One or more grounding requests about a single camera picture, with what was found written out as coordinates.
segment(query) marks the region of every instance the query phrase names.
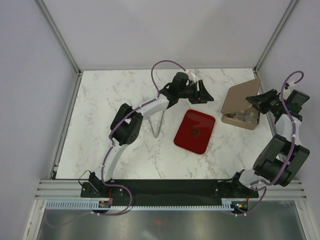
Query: box flap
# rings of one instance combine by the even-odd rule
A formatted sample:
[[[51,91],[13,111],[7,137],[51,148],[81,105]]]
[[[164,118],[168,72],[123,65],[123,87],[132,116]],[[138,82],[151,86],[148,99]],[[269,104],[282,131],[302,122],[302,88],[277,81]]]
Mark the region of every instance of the box flap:
[[[260,82],[261,80],[256,78],[230,87],[221,108],[221,113],[229,114],[250,108],[252,104],[246,100],[246,97],[257,95]]]

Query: red cutting board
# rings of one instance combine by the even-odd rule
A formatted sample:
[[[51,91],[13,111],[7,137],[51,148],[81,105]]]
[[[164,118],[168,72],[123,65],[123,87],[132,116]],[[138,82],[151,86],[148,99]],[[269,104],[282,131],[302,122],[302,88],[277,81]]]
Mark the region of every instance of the red cutting board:
[[[215,122],[213,116],[189,109],[175,135],[174,144],[193,153],[204,154]]]

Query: marble tabletop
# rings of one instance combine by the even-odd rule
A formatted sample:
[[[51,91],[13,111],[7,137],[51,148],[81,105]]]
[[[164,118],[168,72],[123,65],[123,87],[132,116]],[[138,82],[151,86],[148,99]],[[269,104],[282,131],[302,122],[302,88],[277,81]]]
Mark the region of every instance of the marble tabletop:
[[[179,69],[154,72],[161,89]],[[158,138],[144,119],[137,140],[122,154],[114,179],[224,179],[236,171],[251,169],[272,138],[265,115],[255,130],[221,122],[221,107],[228,89],[254,79],[252,69],[199,69],[204,86],[214,102],[192,105],[187,99],[164,112]],[[150,70],[85,71],[81,80],[56,178],[78,179],[85,170],[93,171],[111,142],[110,124],[123,103],[135,106],[154,98]],[[198,155],[174,144],[174,137],[188,109],[209,114],[216,123],[205,154]],[[161,112],[151,117],[157,129]]]

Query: white wall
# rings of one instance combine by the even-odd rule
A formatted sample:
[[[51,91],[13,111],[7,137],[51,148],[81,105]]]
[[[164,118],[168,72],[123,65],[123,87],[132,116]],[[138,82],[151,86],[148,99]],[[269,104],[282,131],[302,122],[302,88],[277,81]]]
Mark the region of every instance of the white wall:
[[[254,67],[290,0],[44,2],[82,70],[114,70]]]
[[[0,239],[22,238],[76,74],[33,0],[0,4]]]
[[[280,90],[295,70],[305,73],[296,89],[310,96],[302,108],[300,138],[310,156],[299,172],[320,228],[320,1],[299,1],[265,59],[259,75],[266,89]]]

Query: brown box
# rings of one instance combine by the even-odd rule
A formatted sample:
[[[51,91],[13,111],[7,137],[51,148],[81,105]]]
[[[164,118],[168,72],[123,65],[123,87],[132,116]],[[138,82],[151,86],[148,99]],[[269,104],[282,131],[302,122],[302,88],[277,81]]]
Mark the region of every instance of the brown box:
[[[256,96],[261,80],[243,82],[229,88],[221,108],[221,121],[244,129],[254,130],[260,120],[260,113],[252,107],[246,97]]]

